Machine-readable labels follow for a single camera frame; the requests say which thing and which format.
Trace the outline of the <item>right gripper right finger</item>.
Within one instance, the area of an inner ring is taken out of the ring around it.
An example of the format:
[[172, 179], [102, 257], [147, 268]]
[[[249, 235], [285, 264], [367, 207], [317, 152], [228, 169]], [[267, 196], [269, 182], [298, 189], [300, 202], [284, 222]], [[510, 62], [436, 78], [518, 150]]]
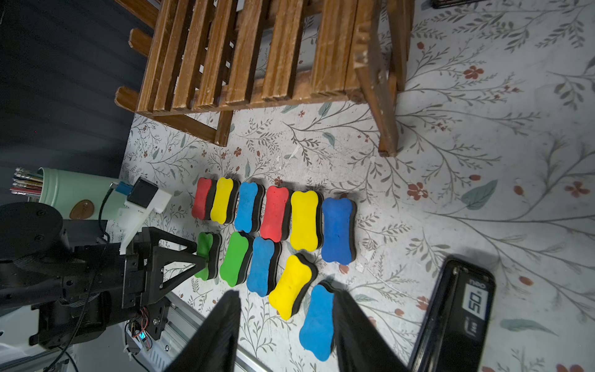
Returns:
[[339, 370], [408, 369], [347, 291], [337, 291], [334, 295], [333, 327]]

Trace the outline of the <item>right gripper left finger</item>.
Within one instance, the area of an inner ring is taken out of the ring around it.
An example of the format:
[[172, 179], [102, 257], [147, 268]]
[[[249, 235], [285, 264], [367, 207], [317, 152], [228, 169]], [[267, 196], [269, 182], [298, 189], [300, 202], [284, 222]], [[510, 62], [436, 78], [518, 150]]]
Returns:
[[238, 291], [227, 291], [165, 371], [233, 371], [240, 314], [240, 294]]

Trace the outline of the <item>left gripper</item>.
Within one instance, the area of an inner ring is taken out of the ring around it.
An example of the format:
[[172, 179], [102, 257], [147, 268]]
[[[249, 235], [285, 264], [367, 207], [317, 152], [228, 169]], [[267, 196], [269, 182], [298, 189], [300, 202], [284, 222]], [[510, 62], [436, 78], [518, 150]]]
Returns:
[[[167, 321], [170, 302], [165, 296], [178, 285], [206, 268], [197, 243], [155, 227], [144, 227], [128, 243], [125, 253], [119, 244], [102, 241], [90, 249], [99, 256], [93, 260], [98, 270], [91, 293], [89, 313], [97, 316], [102, 328], [140, 317], [142, 332], [158, 340]], [[168, 265], [179, 272], [164, 279]]]

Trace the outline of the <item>green eraser top row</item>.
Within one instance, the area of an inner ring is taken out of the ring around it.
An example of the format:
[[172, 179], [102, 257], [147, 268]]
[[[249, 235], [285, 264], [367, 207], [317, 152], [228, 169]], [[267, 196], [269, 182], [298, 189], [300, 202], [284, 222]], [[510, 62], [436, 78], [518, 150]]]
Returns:
[[200, 232], [197, 238], [196, 255], [205, 259], [205, 268], [199, 271], [195, 277], [203, 281], [209, 281], [218, 276], [219, 252], [222, 244], [222, 237], [218, 233]]
[[220, 277], [230, 288], [246, 281], [252, 254], [253, 238], [244, 232], [234, 232], [220, 268]]

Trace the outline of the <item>yellow eraser top row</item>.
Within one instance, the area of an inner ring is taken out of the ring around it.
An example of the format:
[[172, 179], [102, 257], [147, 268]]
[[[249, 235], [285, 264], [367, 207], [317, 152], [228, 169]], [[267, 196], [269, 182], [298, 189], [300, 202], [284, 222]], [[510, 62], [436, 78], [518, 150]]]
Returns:
[[279, 316], [289, 321], [302, 303], [311, 283], [317, 278], [318, 269], [305, 254], [291, 255], [277, 286], [269, 295], [269, 304]]

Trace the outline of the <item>yellow eraser row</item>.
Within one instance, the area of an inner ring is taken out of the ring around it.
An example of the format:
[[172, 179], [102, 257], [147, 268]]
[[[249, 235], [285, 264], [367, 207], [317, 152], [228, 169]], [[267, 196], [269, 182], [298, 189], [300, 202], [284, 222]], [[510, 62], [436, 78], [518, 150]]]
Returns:
[[315, 252], [322, 243], [320, 234], [321, 198], [318, 192], [295, 192], [291, 196], [290, 244], [295, 250]]
[[302, 303], [311, 283], [317, 278], [318, 269], [305, 254], [291, 255], [277, 286], [269, 295], [269, 304], [279, 316], [289, 321]]
[[234, 219], [240, 183], [232, 178], [220, 178], [216, 183], [215, 198], [210, 212], [212, 221], [225, 225]]

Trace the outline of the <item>light blue eraser top row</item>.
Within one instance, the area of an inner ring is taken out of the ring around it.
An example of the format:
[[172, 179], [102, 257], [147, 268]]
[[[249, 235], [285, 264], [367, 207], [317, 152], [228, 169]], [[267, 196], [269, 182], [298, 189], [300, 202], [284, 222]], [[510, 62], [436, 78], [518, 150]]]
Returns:
[[264, 298], [277, 283], [277, 265], [281, 245], [273, 240], [257, 237], [253, 242], [253, 256], [246, 286], [250, 292]]

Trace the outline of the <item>light blue eraser row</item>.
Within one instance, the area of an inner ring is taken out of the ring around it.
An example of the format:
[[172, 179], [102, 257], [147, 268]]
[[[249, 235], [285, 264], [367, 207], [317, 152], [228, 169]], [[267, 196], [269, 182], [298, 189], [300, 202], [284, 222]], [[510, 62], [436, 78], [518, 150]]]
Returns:
[[258, 183], [240, 185], [239, 202], [234, 226], [237, 231], [255, 233], [260, 228], [260, 213], [265, 188]]
[[277, 265], [281, 245], [273, 240], [257, 237], [253, 242], [253, 256], [246, 286], [250, 292], [264, 298], [277, 283]]

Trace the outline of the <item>red eraser bottom row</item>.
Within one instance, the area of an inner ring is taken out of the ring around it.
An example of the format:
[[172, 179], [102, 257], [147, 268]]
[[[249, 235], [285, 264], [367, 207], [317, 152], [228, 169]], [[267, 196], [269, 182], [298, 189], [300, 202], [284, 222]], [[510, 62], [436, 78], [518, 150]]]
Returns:
[[260, 227], [260, 235], [264, 239], [280, 243], [287, 237], [288, 219], [291, 215], [290, 198], [291, 191], [288, 188], [271, 186], [267, 189], [266, 205]]
[[215, 198], [215, 180], [199, 178], [196, 186], [195, 201], [192, 206], [192, 216], [199, 220], [210, 220], [210, 214]]

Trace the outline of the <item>yellow eraser bottom row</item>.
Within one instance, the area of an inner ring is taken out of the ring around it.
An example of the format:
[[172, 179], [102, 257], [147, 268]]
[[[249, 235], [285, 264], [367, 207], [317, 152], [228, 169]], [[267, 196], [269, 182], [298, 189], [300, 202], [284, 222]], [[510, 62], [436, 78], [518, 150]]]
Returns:
[[220, 178], [216, 183], [215, 198], [210, 212], [212, 221], [225, 225], [234, 219], [240, 183], [232, 178]]
[[290, 244], [295, 250], [315, 252], [322, 243], [320, 234], [321, 198], [318, 192], [295, 192], [291, 196]]

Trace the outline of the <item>light blue eraser bottom row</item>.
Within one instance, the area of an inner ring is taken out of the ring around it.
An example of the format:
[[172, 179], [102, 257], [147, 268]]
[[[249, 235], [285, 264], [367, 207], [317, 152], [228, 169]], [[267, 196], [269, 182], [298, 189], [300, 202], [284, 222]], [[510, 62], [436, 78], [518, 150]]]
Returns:
[[258, 183], [240, 185], [239, 202], [234, 226], [237, 231], [255, 233], [260, 228], [260, 213], [265, 188]]

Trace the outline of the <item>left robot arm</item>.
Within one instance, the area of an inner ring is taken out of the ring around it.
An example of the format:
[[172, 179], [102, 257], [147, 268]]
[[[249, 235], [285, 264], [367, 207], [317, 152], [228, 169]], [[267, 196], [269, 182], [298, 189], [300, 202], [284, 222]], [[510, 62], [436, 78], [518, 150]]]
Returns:
[[205, 269], [196, 243], [144, 227], [119, 243], [71, 246], [53, 207], [18, 202], [1, 207], [1, 308], [38, 312], [28, 344], [46, 349], [99, 337], [128, 320], [159, 336], [165, 296]]

